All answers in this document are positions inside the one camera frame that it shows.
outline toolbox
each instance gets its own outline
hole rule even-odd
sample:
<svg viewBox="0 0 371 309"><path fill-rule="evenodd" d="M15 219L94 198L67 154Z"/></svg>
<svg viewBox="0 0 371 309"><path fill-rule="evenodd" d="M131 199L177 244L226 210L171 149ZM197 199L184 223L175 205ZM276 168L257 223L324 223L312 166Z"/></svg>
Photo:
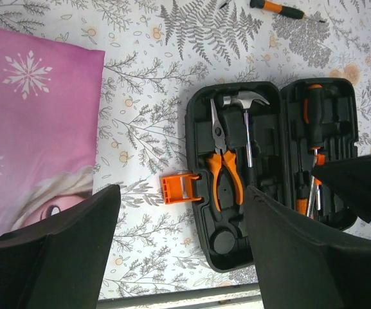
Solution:
<svg viewBox="0 0 371 309"><path fill-rule="evenodd" d="M308 195L314 152L304 108L312 108L312 101L307 100L313 85L323 92L320 154L326 161L357 156L356 99L354 88L345 79L302 79L281 91L270 82L219 84L200 89L190 99L185 117L191 172L185 175L186 193L192 201L201 248L215 271L229 272L254 264L238 181L242 190L252 184L291 209L303 198L301 194ZM260 99L252 100L245 113L232 98L249 99L250 94ZM219 121L214 126L213 117ZM248 137L252 167L248 167ZM224 145L218 151L222 138ZM339 230L350 227L356 215L324 184L320 188L321 209L314 219Z"/></svg>

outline leaf pattern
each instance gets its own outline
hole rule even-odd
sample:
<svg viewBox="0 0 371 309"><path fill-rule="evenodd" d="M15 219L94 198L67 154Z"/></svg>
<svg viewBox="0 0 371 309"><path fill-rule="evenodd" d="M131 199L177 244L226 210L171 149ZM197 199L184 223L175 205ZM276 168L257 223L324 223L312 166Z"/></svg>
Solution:
<svg viewBox="0 0 371 309"><path fill-rule="evenodd" d="M100 299L257 281L255 267L215 273L191 207L163 204L160 177L187 172L186 106L202 87L347 78L356 92L358 153L371 153L371 0L298 2L326 24L250 9L244 1L223 10L220 4L0 0L0 28L106 51L94 185L98 191L118 184L122 206ZM360 221L348 232L371 239L371 227Z"/></svg>

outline floral tablecloth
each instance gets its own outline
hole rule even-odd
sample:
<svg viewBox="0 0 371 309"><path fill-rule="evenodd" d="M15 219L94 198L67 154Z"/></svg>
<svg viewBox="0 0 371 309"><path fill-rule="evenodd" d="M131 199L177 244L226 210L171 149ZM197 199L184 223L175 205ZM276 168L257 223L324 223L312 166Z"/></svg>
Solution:
<svg viewBox="0 0 371 309"><path fill-rule="evenodd" d="M223 10L221 0L0 0L2 28L106 51L95 188L119 183L122 209L101 299L257 281L253 267L211 270L190 205L161 199L159 177L186 170L184 115L201 87L345 77L356 90L359 153L371 152L371 0L284 3L327 23L248 0ZM349 232L371 238L361 221Z"/></svg>

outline open tool case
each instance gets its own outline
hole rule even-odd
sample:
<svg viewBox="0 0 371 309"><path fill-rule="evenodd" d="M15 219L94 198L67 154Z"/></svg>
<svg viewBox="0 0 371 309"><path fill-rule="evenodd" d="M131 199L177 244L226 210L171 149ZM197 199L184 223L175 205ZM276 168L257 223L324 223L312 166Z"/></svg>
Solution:
<svg viewBox="0 0 371 309"><path fill-rule="evenodd" d="M246 232L243 206L235 202L231 174L222 166L217 180L221 211L213 200L213 174L207 159L215 152L212 134L211 98L214 98L219 122L225 133L226 148L236 156L237 172L245 188L249 184L246 156L247 133L243 110L224 105L224 97L253 91L268 104L253 101L249 108L249 128L255 173L253 185L281 204L295 209L299 188L309 192L310 171L314 153L307 147L307 124L303 117L304 101L310 85L322 86L323 147L326 161L357 156L358 140L356 100L352 85L345 79L303 79L281 91L270 82L221 84L199 90L189 101L186 111L186 154L192 171L195 222L201 247L210 266L228 272L254 264ZM314 219L346 229L356 216L324 184L321 185L322 210Z"/></svg>

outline pink pillow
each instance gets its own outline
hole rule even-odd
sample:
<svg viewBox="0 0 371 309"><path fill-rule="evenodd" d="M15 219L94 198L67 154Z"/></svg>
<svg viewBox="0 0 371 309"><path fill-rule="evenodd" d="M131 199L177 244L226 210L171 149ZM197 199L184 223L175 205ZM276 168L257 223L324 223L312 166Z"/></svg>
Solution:
<svg viewBox="0 0 371 309"><path fill-rule="evenodd" d="M0 30L0 235L92 194L104 52Z"/></svg>

